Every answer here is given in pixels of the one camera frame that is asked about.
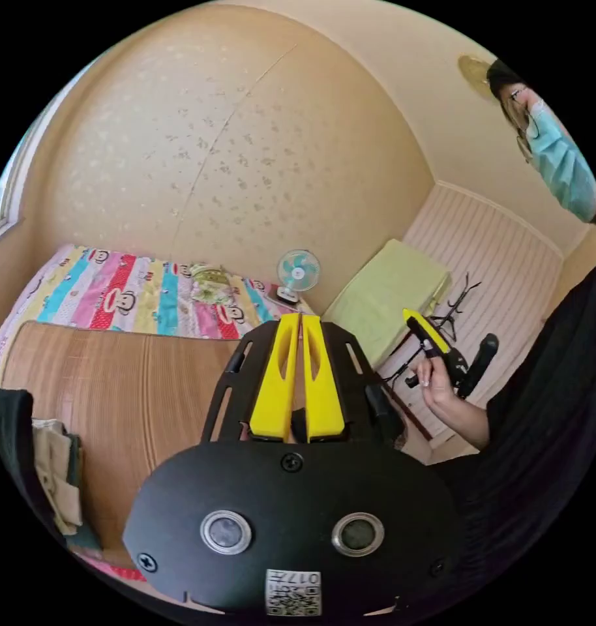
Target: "electric fan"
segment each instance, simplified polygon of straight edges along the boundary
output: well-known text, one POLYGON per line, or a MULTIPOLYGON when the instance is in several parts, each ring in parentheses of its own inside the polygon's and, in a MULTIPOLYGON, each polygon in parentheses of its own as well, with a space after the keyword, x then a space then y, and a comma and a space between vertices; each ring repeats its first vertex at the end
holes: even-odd
POLYGON ((308 250, 291 250, 278 262, 277 272, 283 285, 276 290, 276 297, 296 305, 300 300, 297 291, 307 291, 318 283, 320 262, 308 250))

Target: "qr code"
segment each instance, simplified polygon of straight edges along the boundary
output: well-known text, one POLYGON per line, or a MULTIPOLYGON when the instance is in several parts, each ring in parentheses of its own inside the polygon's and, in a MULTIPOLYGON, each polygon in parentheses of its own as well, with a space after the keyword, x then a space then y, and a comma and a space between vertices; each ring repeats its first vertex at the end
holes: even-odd
POLYGON ((269 569, 265 575, 268 615, 316 616, 322 614, 320 572, 269 569))

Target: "bamboo mat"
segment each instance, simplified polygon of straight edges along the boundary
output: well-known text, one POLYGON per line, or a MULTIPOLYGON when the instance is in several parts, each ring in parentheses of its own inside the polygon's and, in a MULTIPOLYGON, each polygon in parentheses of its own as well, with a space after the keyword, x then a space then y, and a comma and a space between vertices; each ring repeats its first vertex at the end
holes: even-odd
POLYGON ((81 437, 83 515, 108 563, 133 567, 121 536, 135 495, 155 467, 199 442, 237 343, 34 321, 16 335, 1 386, 27 389, 35 419, 81 437))

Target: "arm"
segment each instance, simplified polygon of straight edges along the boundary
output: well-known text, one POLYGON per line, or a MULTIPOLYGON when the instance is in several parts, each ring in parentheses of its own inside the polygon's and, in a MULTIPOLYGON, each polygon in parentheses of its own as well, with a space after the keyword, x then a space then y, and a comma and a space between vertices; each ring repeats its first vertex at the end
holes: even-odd
POLYGON ((454 394, 441 358, 425 359, 416 371, 431 413, 478 450, 485 448, 489 443, 487 412, 454 394))

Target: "blue face mask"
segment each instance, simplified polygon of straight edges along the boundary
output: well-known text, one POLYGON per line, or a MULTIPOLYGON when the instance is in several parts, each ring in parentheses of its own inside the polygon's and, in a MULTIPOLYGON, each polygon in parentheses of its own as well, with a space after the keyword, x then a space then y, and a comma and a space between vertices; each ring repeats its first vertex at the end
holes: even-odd
POLYGON ((587 161, 543 102, 536 102, 530 115, 535 121, 526 131, 531 165, 564 209, 582 222, 591 222, 596 213, 596 180, 587 161))

